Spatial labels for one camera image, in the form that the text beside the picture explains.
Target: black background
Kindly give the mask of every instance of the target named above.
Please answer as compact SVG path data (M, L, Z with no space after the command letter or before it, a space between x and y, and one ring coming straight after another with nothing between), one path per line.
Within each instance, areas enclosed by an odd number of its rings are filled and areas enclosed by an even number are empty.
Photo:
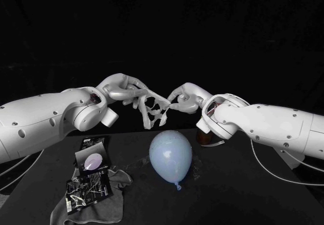
M192 82L213 95L324 115L320 0L0 3L0 105L124 73L164 97ZM139 110L110 107L114 126L71 135L146 131ZM167 116L151 130L195 128L200 112Z

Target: robotic hand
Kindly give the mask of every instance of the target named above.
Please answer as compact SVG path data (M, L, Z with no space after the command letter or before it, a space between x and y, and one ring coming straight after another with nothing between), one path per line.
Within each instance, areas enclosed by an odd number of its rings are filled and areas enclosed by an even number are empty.
M179 103L170 108L195 113L202 108L198 127L229 139L238 130L254 142L265 144L277 152L291 152L324 159L324 116L274 105L249 103L232 94L211 95L199 86L186 83L170 94Z
M100 122L111 127L118 115L108 104L123 100L137 108L146 84L124 74L111 75L94 87L42 94L0 107L0 163L25 157L64 140L74 131L90 130Z

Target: table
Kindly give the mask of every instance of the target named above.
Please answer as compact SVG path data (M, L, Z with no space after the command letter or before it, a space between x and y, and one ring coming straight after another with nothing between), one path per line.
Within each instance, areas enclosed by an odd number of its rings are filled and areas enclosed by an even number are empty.
M257 162L249 138L242 132L212 148L198 144L196 129L179 132L187 137L203 162L202 176L195 180L189 172L183 189L177 191L151 164L136 169L130 173L134 183L124 189L120 225L324 223L324 209L306 186L268 174ZM113 164L127 165L147 156L159 133L110 134ZM74 174L75 152L84 138L67 137L45 150L0 209L0 224L49 224L52 210L65 195L65 182ZM267 168L278 176L298 180L274 149L258 143L254 146Z

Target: light blue balloon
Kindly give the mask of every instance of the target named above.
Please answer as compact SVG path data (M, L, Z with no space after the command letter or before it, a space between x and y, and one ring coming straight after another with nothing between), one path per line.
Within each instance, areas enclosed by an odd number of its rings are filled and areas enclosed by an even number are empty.
M175 130L160 132L150 145L151 165L164 180L177 185L179 190L179 182L187 174L192 158L192 145L185 135Z

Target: cable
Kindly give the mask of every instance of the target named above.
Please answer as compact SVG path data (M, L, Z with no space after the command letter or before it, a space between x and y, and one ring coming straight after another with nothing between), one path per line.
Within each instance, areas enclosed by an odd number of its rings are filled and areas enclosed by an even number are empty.
M254 143L251 142L251 146L252 146L252 150L254 150L254 154L255 154L255 148L254 148ZM257 158L257 160L258 160L258 162L259 162L259 165L264 167L264 169L267 170L267 172L272 175L272 176L275 176L278 179L281 179L281 180L284 180L284 181L287 181L287 182L290 182L290 183L294 183L294 184L303 184L303 185L310 185L310 186L324 186L324 184L308 184L308 183L300 183L300 182L295 182L295 181L291 181L291 180L287 180L287 179L284 179L284 178L281 178L281 177L278 177L267 168L265 168L265 166L262 165L262 163L261 163L261 161L259 161L259 159L258 159L258 156L257 156L257 154L255 154L255 158Z
M324 172L324 170L316 168L314 166L311 166L311 165L306 164L303 161L300 161L300 160L288 153L288 151L284 151L284 152L285 152L285 153L294 158L294 160L298 161L301 164L304 164L304 165L308 166L310 168L313 168L313 169L316 169L316 170Z
M12 167L12 168L9 168L2 174L0 174L0 176L2 175L5 175L28 158L29 158L29 156L26 156L23 159L22 159L22 161Z
M23 174L18 177L18 179L16 179L7 186L5 186L5 187L0 189L0 191L2 191L3 189L6 189L6 188L7 188L7 187L19 180L19 178L28 173L28 171L29 171L29 169L32 168L32 166L28 168L28 170L23 172Z

